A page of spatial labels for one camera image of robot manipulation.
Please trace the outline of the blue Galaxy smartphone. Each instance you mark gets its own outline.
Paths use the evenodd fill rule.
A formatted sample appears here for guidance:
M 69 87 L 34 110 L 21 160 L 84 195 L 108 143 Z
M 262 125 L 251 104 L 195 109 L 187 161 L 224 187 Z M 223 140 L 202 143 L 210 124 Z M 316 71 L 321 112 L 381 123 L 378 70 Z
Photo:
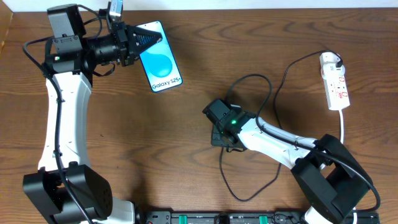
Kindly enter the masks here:
M 145 30 L 159 32 L 162 39 L 140 54 L 150 88 L 154 93 L 164 91 L 183 83 L 163 25 L 160 21 L 138 25 Z

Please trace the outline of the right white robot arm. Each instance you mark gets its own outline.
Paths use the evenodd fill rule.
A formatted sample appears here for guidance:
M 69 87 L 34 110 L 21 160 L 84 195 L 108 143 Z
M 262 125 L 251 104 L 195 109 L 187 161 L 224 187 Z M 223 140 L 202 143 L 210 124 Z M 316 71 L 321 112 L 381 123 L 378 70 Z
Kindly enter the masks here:
M 240 106 L 216 99 L 203 109 L 221 136 L 290 169 L 316 212 L 307 223 L 343 223 L 373 182 L 341 141 L 329 134 L 305 138 L 281 130 Z

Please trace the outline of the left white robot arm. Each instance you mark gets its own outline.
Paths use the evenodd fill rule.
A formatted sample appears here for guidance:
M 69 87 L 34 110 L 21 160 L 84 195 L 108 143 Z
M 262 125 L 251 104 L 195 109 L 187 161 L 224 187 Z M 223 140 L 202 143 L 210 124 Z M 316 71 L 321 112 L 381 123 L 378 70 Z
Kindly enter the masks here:
M 86 117 L 98 65 L 123 67 L 159 43 L 162 35 L 121 20 L 122 1 L 95 12 L 108 34 L 86 34 L 80 5 L 47 11 L 53 34 L 43 38 L 38 64 L 46 81 L 49 113 L 45 146 L 37 171 L 23 178 L 23 190 L 48 223 L 144 223 L 130 201 L 113 196 L 109 182 L 90 166 Z

